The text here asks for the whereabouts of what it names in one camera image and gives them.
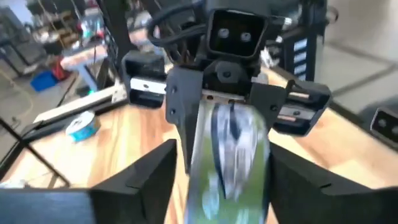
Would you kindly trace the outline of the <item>green tuna can silver lid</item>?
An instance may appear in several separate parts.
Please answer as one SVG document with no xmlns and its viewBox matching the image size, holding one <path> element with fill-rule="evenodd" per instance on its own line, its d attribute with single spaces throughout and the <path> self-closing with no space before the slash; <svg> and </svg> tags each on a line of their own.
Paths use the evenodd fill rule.
<svg viewBox="0 0 398 224">
<path fill-rule="evenodd" d="M 252 106 L 202 101 L 184 224 L 265 224 L 270 142 Z"/>
</svg>

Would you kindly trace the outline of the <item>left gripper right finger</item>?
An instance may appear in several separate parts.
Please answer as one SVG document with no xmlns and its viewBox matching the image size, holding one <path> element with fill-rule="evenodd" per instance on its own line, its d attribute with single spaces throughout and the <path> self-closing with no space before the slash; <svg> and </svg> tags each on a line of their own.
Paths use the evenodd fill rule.
<svg viewBox="0 0 398 224">
<path fill-rule="evenodd" d="M 371 224 L 371 189 L 271 144 L 270 200 L 279 224 Z"/>
</svg>

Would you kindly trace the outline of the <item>teal yellowfin tuna can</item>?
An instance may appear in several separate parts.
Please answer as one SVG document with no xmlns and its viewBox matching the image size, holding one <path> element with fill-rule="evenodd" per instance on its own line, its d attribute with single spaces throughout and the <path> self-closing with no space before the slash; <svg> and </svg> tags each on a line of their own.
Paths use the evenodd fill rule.
<svg viewBox="0 0 398 224">
<path fill-rule="evenodd" d="M 75 117 L 66 128 L 65 133 L 74 142 L 80 142 L 95 135 L 100 126 L 100 121 L 95 113 L 93 111 L 85 111 Z"/>
</svg>

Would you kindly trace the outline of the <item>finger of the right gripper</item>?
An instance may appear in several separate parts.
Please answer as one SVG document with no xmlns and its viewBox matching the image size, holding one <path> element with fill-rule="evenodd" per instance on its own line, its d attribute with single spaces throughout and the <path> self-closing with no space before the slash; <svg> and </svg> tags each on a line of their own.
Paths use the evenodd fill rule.
<svg viewBox="0 0 398 224">
<path fill-rule="evenodd" d="M 275 85 L 253 83 L 248 97 L 248 104 L 255 107 L 265 119 L 266 127 L 271 129 L 277 120 L 286 98 L 285 88 Z"/>
<path fill-rule="evenodd" d="M 165 117 L 179 133 L 186 173 L 191 168 L 202 83 L 203 73 L 196 70 L 173 67 L 167 74 Z"/>
</svg>

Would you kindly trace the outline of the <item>blue plastic bin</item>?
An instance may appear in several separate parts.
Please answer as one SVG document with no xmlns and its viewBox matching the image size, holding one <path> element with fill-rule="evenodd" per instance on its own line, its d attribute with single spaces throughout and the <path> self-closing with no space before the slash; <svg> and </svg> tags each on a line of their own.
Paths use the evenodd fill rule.
<svg viewBox="0 0 398 224">
<path fill-rule="evenodd" d="M 38 73 L 31 81 L 31 87 L 36 91 L 40 92 L 55 86 L 58 83 L 57 78 L 52 71 L 46 70 Z"/>
</svg>

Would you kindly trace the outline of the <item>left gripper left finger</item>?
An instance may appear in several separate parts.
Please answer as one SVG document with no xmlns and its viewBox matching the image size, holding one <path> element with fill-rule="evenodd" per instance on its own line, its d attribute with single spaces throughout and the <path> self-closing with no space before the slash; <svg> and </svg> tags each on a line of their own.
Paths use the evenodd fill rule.
<svg viewBox="0 0 398 224">
<path fill-rule="evenodd" d="M 164 224 L 177 141 L 169 139 L 90 190 L 95 224 Z"/>
</svg>

